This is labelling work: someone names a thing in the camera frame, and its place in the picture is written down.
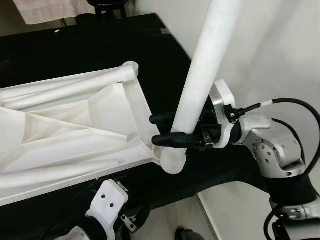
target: white bracket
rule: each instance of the white bracket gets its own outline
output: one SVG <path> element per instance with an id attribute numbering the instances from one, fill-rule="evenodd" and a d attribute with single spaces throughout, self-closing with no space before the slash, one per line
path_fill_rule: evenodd
<path id="1" fill-rule="evenodd" d="M 127 201 L 128 194 L 113 180 L 109 179 L 102 183 L 85 215 L 98 220 L 108 240 L 115 240 L 114 224 L 120 210 Z"/>
<path id="2" fill-rule="evenodd" d="M 215 81 L 210 91 L 210 98 L 214 106 L 217 122 L 221 125 L 220 140 L 213 147 L 215 149 L 223 149 L 229 143 L 231 130 L 234 127 L 225 114 L 224 106 L 231 105 L 235 109 L 236 101 L 223 79 Z"/>

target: white cloth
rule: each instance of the white cloth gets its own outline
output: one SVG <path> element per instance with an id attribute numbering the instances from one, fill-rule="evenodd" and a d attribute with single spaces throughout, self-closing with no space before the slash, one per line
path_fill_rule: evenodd
<path id="1" fill-rule="evenodd" d="M 87 0 L 13 0 L 26 24 L 40 24 L 58 19 L 93 14 Z"/>

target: gray floor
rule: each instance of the gray floor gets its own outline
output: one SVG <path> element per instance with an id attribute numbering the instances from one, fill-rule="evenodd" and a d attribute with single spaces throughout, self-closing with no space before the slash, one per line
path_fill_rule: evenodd
<path id="1" fill-rule="evenodd" d="M 195 197 L 155 209 L 133 240 L 174 240 L 178 227 L 192 229 L 205 240 L 215 240 Z"/>

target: black stool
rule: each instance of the black stool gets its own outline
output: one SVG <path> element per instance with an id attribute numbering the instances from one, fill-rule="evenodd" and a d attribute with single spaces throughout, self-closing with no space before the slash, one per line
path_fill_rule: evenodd
<path id="1" fill-rule="evenodd" d="M 125 4 L 129 0 L 87 0 L 87 2 L 94 6 L 95 15 L 98 21 L 102 21 L 102 11 L 106 11 L 108 18 L 115 19 L 114 10 L 120 10 L 121 17 L 127 17 Z"/>

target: black table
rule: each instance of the black table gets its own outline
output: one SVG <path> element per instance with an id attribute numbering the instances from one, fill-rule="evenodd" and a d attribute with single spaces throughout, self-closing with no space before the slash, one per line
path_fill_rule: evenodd
<path id="1" fill-rule="evenodd" d="M 153 114 L 175 112 L 190 60 L 155 14 L 81 24 L 0 38 L 0 87 L 139 64 L 139 81 Z M 212 109 L 207 102 L 206 109 Z M 243 146 L 203 152 L 188 150 L 184 170 L 165 173 L 149 163 L 102 179 L 114 179 L 129 189 L 124 211 L 155 209 L 223 183 L 244 182 L 266 191 L 258 166 Z M 48 234 L 69 231 L 90 207 L 95 192 L 66 204 L 92 181 L 0 207 L 2 240 L 36 240 L 57 216 Z"/>

